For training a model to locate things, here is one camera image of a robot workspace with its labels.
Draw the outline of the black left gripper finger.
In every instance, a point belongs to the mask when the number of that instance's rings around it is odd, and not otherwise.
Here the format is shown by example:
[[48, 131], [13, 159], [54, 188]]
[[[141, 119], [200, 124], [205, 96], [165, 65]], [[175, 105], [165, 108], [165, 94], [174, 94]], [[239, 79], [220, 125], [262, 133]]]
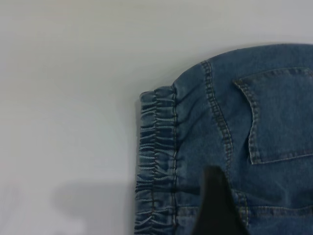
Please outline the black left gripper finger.
[[202, 202], [193, 235], [247, 235], [232, 198], [225, 173], [207, 166], [203, 173]]

